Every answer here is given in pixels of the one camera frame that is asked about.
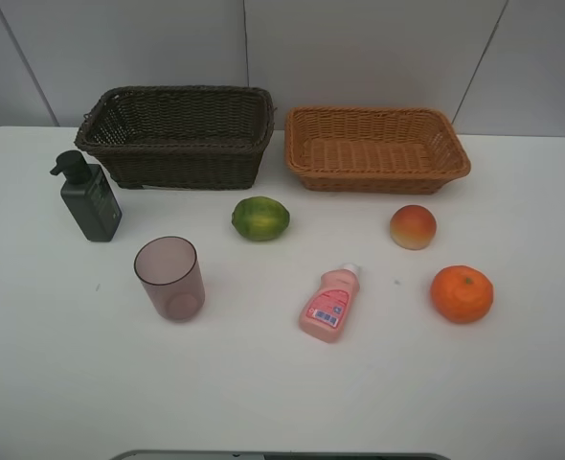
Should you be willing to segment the orange mandarin fruit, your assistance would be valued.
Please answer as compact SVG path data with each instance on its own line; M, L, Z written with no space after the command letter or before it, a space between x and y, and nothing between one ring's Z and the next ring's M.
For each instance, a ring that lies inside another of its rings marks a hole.
M479 270L467 265L443 268L430 286L435 310L456 324L470 324L483 319L494 300L494 287Z

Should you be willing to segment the green lime fruit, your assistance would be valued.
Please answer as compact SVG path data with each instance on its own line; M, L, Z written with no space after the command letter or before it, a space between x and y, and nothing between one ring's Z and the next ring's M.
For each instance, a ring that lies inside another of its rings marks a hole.
M289 223L288 210L267 196L244 198L232 213L232 225L251 242L273 241L283 234Z

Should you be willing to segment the translucent pink plastic cup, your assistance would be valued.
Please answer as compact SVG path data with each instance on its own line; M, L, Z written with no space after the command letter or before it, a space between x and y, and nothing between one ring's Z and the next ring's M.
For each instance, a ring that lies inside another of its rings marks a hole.
M181 237L165 236L145 244L136 254L134 272L153 307L165 319L192 319L205 303L197 251Z

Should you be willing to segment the dark brown wicker basket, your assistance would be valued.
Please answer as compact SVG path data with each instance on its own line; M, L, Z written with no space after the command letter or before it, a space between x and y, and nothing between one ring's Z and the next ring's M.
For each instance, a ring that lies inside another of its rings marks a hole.
M246 190L273 130L261 88L123 86L85 115L75 145L125 189Z

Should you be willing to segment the pink lotion bottle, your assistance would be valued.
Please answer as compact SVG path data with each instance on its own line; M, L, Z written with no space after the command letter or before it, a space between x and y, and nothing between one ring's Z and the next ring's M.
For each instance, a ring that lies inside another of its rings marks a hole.
M343 264L321 276L319 288L299 316L300 329L326 343L342 335L351 307L359 292L361 267Z

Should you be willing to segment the red yellow peach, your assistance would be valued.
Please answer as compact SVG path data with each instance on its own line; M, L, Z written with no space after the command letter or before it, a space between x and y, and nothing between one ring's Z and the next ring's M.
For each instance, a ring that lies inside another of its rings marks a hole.
M405 249L426 248L437 233L437 221L425 207L407 205L398 209L390 220L392 240Z

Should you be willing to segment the dark green pump bottle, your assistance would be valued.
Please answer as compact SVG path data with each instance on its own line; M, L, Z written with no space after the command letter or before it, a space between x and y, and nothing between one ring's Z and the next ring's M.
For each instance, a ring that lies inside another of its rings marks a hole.
M65 177L60 196L84 237L111 242L123 213L102 166L87 163L78 150L67 150L56 158L50 174Z

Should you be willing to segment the light brown wicker basket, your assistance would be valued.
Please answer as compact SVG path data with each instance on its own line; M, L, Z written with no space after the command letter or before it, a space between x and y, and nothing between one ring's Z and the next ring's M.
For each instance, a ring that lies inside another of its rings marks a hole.
M429 108L295 107L284 141L311 191L431 195L471 170L451 123Z

